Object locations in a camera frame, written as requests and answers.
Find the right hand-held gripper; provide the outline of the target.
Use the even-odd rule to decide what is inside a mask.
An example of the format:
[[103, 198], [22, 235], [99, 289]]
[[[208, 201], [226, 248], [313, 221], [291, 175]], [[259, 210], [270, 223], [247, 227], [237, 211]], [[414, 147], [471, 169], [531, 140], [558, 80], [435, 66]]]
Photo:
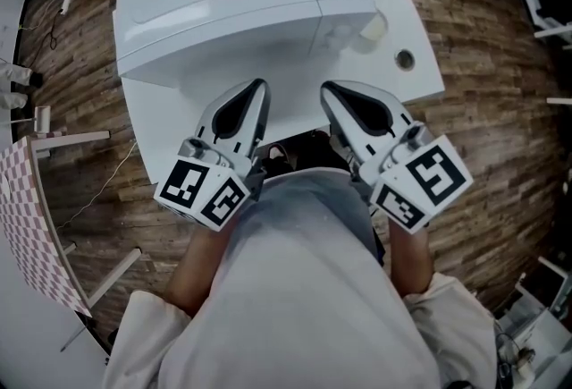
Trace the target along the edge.
[[331, 81], [320, 102], [353, 155], [351, 183], [365, 202], [416, 233], [473, 183], [450, 140], [433, 135], [392, 93], [357, 81]]

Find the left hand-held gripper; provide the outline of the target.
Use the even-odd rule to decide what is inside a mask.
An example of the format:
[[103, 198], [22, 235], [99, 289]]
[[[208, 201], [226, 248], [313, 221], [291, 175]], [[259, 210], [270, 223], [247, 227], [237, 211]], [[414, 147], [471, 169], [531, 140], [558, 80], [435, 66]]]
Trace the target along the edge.
[[155, 201], [178, 216], [222, 230], [248, 200], [258, 199], [266, 171], [256, 150], [265, 136], [270, 103], [263, 79], [243, 82], [211, 102], [157, 184]]

